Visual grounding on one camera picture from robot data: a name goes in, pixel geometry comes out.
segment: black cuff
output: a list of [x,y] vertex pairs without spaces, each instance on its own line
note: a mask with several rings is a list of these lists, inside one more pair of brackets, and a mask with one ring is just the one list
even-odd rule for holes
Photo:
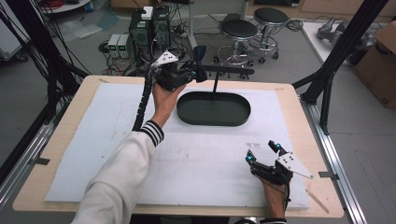
[[148,120],[145,125],[139,130],[141,133],[146,133],[150,138],[154,146],[158,146],[164,139],[164,133],[161,127],[153,120]]
[[285,218],[279,217],[270,217],[260,221],[263,224],[287,224],[287,220]]

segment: human hand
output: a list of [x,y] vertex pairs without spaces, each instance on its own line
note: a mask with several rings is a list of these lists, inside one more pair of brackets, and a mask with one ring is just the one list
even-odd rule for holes
[[172,110],[177,103],[178,95],[186,88],[187,84],[180,86],[173,91],[167,91],[159,84],[155,83],[152,88],[152,96],[154,98],[155,113],[151,118],[161,128],[168,121],[171,116]]
[[271,212],[271,217],[285,218],[285,185],[276,185],[260,179],[264,187],[265,201]]

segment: stool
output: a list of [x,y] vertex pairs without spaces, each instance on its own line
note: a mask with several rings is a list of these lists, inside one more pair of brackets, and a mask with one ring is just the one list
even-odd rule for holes
[[246,50],[239,47],[240,42],[249,41],[257,34],[255,25],[243,20],[229,20],[224,21],[220,26],[221,34],[230,37],[233,40],[232,45],[226,45],[218,49],[214,56],[214,62],[221,62],[231,65],[242,65],[247,63],[253,66],[253,61]]
[[264,56],[259,59],[259,63],[265,62],[267,51],[271,50],[275,51],[273,58],[277,59],[279,57],[279,47],[277,42],[271,37],[271,34],[274,29],[286,25],[289,20],[288,16],[278,9],[262,7],[254,11],[253,18],[256,22],[263,25],[261,33],[257,34],[253,42],[249,43],[250,46],[264,51]]

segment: black pole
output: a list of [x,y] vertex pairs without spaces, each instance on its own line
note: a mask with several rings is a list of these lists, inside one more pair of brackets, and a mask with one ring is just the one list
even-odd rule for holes
[[301,95],[302,101],[306,101],[311,105],[317,102],[318,97],[324,91],[322,108],[320,111],[320,127],[326,134],[329,134],[327,124],[332,92],[332,80],[344,60],[368,30],[387,2],[388,0],[363,1],[361,7],[358,9],[348,27],[335,44],[329,57],[319,70],[311,76],[292,84],[294,89],[297,89],[311,82],[308,90]]

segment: wooden table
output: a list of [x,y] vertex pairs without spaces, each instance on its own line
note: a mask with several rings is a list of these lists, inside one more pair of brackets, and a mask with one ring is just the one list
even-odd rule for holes
[[[50,188],[56,170],[72,140],[74,133],[93,96],[101,83],[142,84],[142,77],[86,77],[75,98],[67,108],[61,122],[53,133],[41,158],[49,159],[48,165],[37,164],[28,176],[13,208],[17,211],[65,211],[75,212],[78,203],[49,203],[44,198]],[[214,81],[203,83],[192,82],[191,87],[213,87]],[[314,179],[304,178],[306,194],[310,208],[306,210],[287,211],[287,217],[341,217],[344,210],[338,199],[330,178],[320,178],[318,172],[327,171],[321,158],[318,145],[305,117],[304,111],[294,88],[290,84],[220,81],[218,88],[238,88],[275,91],[284,120],[288,127],[290,141],[295,153],[306,168],[315,176]],[[172,206],[172,205],[141,205],[135,210],[137,214],[191,215],[191,216],[222,216],[222,217],[265,217],[268,211],[263,208],[246,207],[205,207],[205,206]]]

